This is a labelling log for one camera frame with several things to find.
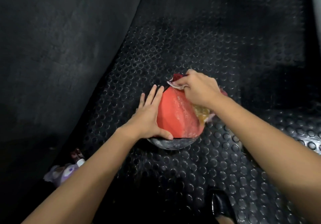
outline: hand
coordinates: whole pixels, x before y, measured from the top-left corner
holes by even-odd
[[[132,132],[137,133],[138,138],[150,138],[153,136],[161,136],[172,140],[173,136],[170,132],[161,129],[157,125],[158,106],[161,101],[164,87],[161,86],[155,96],[157,86],[154,85],[145,101],[145,94],[142,93],[136,113],[122,127],[131,128]]]
[[[195,105],[211,109],[212,101],[222,96],[216,80],[193,69],[189,69],[186,74],[188,76],[173,82],[173,85],[187,84],[184,88],[186,98]]]

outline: textured floor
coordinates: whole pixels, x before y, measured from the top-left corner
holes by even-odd
[[[321,153],[320,57],[310,1],[141,0],[93,96],[85,153],[131,117],[141,92],[188,68],[215,77],[235,101]],[[111,217],[191,222],[202,215],[208,185],[228,193],[239,223],[305,223],[217,118],[179,151],[138,142],[94,223]]]

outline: person's right hand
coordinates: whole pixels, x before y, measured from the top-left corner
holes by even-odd
[[[173,82],[173,85],[182,86],[186,84],[185,95],[191,103],[211,109],[213,100],[223,96],[214,78],[193,69],[189,69],[186,74],[188,76]]]

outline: person's left arm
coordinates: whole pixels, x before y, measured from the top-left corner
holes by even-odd
[[[111,181],[140,138],[173,136],[157,125],[158,105],[164,87],[140,98],[133,117],[109,138],[73,175],[43,201],[22,223],[91,223]]]

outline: person's right arm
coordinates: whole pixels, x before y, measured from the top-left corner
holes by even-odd
[[[321,156],[222,95],[215,79],[187,73],[175,82],[188,85],[187,99],[213,110],[303,216],[321,223]]]

